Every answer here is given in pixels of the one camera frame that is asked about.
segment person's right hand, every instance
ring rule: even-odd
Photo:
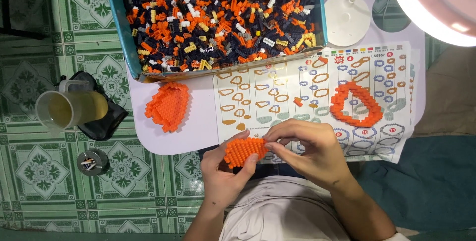
[[[267,149],[321,188],[342,192],[349,181],[355,181],[329,124],[288,119],[270,128],[263,139]],[[284,147],[290,141],[300,141],[306,151],[291,152]]]

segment white t-shirt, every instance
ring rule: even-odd
[[[329,191],[301,178],[250,181],[227,211],[220,241],[350,240]],[[397,233],[386,241],[407,240]]]

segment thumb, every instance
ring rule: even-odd
[[[295,154],[288,150],[284,145],[279,142],[268,142],[265,144],[266,149],[270,149],[280,159],[294,167],[296,163],[302,158],[300,155]]]
[[[235,175],[243,185],[253,176],[256,170],[256,162],[258,161],[258,154],[251,154],[245,161],[245,166]]]

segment plastic pitcher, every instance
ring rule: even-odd
[[[47,91],[36,100],[36,115],[51,134],[103,118],[108,112],[106,98],[95,91],[68,91],[71,84],[88,85],[83,80],[63,80],[59,91]]]

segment cigarette butt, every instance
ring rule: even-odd
[[[93,161],[94,161],[93,159],[89,159],[89,160],[87,160],[87,161],[82,162],[81,165],[86,165],[86,164],[89,164],[89,163],[91,163],[91,162],[93,162]]]
[[[92,164],[89,168],[88,171],[92,170],[92,168],[96,165],[96,163]]]

